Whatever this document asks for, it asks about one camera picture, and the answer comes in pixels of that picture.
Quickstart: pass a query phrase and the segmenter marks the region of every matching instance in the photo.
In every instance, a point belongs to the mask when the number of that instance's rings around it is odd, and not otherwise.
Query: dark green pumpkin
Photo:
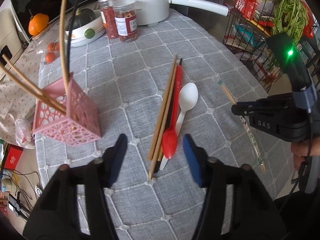
[[[90,9],[80,9],[78,8],[76,11],[76,16],[75,16],[75,21],[73,22],[73,30],[80,28],[90,22],[92,22],[93,20],[96,19],[96,15],[94,13],[94,11],[90,10]],[[66,31],[69,31],[69,26],[70,26],[70,22],[71,22],[71,18],[69,20],[69,23],[66,27]]]

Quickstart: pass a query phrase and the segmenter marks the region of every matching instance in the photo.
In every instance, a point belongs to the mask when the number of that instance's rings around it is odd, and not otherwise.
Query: checkered tablecloth
[[[267,167],[261,173],[248,135],[239,117],[217,84],[221,79],[239,101],[256,100],[267,94],[247,68],[193,20],[171,10],[170,16],[153,27],[139,27],[135,42],[122,43],[105,36],[87,46],[73,48],[71,71],[99,110],[103,138],[80,147],[69,147],[36,135],[36,152],[45,186],[59,165],[85,165],[114,145],[118,135],[128,136],[128,150],[119,179],[105,189],[116,231],[124,239],[191,239],[205,192],[192,180],[181,147],[166,168],[148,180],[146,160],[162,95],[173,56],[183,58],[183,85],[194,82],[199,100],[187,112],[181,134],[191,133],[198,146],[223,163],[252,165],[270,195],[280,192],[293,169],[289,144],[254,131]],[[45,87],[61,77],[60,61],[40,70]],[[228,197],[224,232],[230,221]],[[84,189],[78,191],[83,232],[89,233]]]

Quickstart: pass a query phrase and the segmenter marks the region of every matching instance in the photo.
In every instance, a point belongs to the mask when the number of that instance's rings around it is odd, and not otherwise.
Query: human hand
[[[299,143],[292,143],[291,151],[293,153],[294,168],[296,171],[298,171],[301,163],[305,161],[304,156],[308,155],[309,140],[305,140]],[[310,156],[320,156],[320,137],[312,139]]]

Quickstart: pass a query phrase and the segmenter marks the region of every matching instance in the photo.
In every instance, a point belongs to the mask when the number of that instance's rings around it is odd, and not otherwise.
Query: red spoon
[[[182,68],[180,63],[180,65],[177,66],[177,71],[176,71],[170,126],[163,133],[162,142],[161,142],[163,154],[167,159],[170,159],[174,155],[178,145],[178,136],[176,133],[175,126],[176,126],[178,106],[179,106],[181,73],[182,73]]]

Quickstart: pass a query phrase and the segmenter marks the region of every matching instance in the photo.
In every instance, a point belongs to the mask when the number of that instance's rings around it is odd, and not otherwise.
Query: green knob
[[[84,36],[87,38],[87,39],[92,39],[95,35],[95,31],[93,29],[87,29],[85,32],[84,32]]]

